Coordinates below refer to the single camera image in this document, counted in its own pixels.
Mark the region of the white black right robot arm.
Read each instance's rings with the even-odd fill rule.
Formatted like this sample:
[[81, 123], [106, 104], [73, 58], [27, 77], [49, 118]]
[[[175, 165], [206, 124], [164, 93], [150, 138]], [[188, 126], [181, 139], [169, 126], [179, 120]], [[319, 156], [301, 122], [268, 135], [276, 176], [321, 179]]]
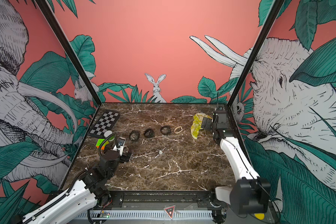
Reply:
[[266, 213], [271, 185], [252, 167], [229, 124], [228, 113], [217, 109], [211, 119], [203, 118], [201, 125], [202, 129], [212, 132], [214, 141], [225, 153], [235, 177], [232, 187], [215, 188], [216, 198], [230, 206], [237, 215]]

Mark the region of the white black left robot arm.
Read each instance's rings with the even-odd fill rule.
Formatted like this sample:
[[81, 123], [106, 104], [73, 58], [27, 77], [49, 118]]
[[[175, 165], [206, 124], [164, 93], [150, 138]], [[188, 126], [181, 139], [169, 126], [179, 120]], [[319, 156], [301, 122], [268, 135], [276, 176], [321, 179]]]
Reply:
[[98, 148], [99, 162], [80, 172], [70, 187], [46, 205], [26, 215], [15, 215], [11, 224], [67, 224], [84, 211], [95, 206], [106, 207], [112, 202], [110, 191], [105, 186], [121, 163], [128, 162], [132, 152], [124, 152], [126, 139], [109, 135], [113, 141], [104, 139]]

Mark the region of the yellow green patterned towel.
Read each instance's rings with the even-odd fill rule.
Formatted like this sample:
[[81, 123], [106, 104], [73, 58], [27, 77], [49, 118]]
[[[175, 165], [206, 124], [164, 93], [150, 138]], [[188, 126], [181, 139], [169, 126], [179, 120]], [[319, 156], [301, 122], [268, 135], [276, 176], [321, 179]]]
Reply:
[[192, 123], [192, 126], [190, 128], [190, 132], [191, 132], [191, 136], [195, 140], [197, 140], [199, 131], [202, 129], [201, 125], [202, 125], [202, 122], [203, 122], [204, 118], [212, 119], [212, 117], [210, 117], [209, 115], [204, 114], [204, 113], [196, 113], [193, 116], [193, 123]]

